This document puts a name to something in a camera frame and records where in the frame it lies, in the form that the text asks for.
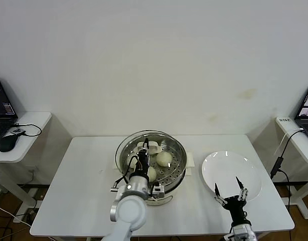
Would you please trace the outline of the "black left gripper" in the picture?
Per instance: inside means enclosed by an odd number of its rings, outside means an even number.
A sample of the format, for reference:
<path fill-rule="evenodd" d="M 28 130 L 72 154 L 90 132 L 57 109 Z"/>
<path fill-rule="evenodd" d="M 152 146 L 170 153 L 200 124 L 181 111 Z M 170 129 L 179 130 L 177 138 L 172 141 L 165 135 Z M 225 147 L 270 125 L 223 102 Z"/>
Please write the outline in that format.
<path fill-rule="evenodd" d="M 145 138 L 143 142 L 143 150 L 140 150 L 137 153 L 138 162 L 137 162 L 137 168 L 136 173 L 139 176 L 147 177 L 148 169 L 149 169 L 149 140 L 148 138 Z"/>

